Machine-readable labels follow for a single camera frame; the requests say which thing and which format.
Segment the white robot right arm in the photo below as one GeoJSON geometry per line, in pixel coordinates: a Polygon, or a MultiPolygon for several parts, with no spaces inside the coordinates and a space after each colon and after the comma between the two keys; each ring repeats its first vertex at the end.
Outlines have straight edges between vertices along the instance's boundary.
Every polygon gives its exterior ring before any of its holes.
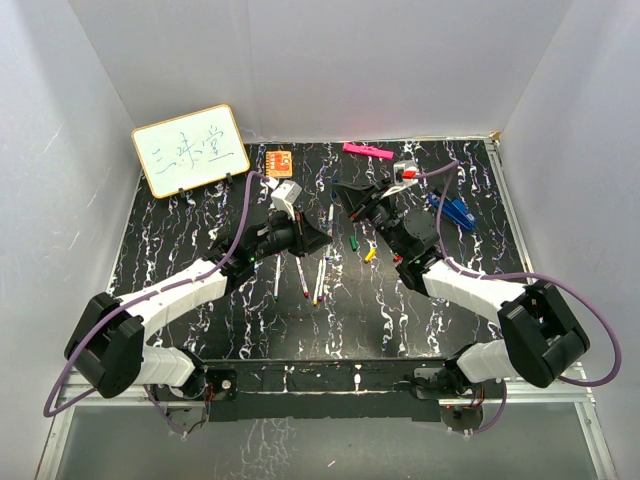
{"type": "Polygon", "coordinates": [[[333,191],[352,222],[368,221],[399,256],[404,285],[499,324],[502,337],[459,350],[446,361],[447,388],[466,397],[482,382],[521,377],[546,388],[590,348],[576,316],[550,282],[531,285],[471,278],[440,253],[434,218],[420,208],[400,212],[387,195],[389,180],[370,186],[336,182],[333,191]]]}

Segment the red-tipped white pen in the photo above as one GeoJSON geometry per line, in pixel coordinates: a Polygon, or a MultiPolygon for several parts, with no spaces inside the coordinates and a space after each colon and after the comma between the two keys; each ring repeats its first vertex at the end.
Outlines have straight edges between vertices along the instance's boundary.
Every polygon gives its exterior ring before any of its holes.
{"type": "Polygon", "coordinates": [[[299,279],[300,279],[303,295],[304,295],[305,298],[308,299],[309,296],[310,296],[310,293],[309,293],[308,285],[307,285],[307,282],[306,282],[306,278],[305,278],[305,274],[304,274],[304,270],[303,270],[301,259],[299,257],[295,257],[295,261],[296,261],[296,266],[297,266],[297,270],[298,270],[298,275],[299,275],[299,279]]]}

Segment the blue-tipped white pen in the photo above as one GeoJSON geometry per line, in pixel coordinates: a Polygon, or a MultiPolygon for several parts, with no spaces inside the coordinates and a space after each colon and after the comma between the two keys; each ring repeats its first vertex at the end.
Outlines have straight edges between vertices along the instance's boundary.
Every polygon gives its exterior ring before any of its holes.
{"type": "Polygon", "coordinates": [[[325,248],[325,261],[328,261],[331,255],[331,245],[333,242],[333,220],[334,220],[334,204],[331,203],[327,216],[327,235],[330,237],[330,241],[325,248]]]}

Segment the green-tipped white pen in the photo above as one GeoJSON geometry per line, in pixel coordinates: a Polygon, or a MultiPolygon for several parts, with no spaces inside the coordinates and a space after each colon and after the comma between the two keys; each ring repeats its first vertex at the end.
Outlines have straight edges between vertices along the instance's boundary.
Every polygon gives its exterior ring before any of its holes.
{"type": "Polygon", "coordinates": [[[273,298],[274,301],[279,300],[279,285],[281,278],[281,270],[282,270],[282,257],[281,254],[276,255],[276,269],[275,269],[275,278],[274,278],[274,286],[273,286],[273,298]]]}

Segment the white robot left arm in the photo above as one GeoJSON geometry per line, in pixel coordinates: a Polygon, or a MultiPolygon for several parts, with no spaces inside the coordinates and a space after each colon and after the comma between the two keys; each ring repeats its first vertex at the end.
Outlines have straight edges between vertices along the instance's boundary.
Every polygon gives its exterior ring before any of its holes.
{"type": "Polygon", "coordinates": [[[197,398],[207,383],[203,362],[184,349],[152,347],[150,337],[196,307],[231,294],[253,276],[258,261],[284,251],[303,257],[331,241],[304,213],[277,212],[246,228],[238,242],[216,241],[207,255],[143,291],[95,295],[64,357],[104,398],[139,385],[164,385],[186,399],[197,398]]]}

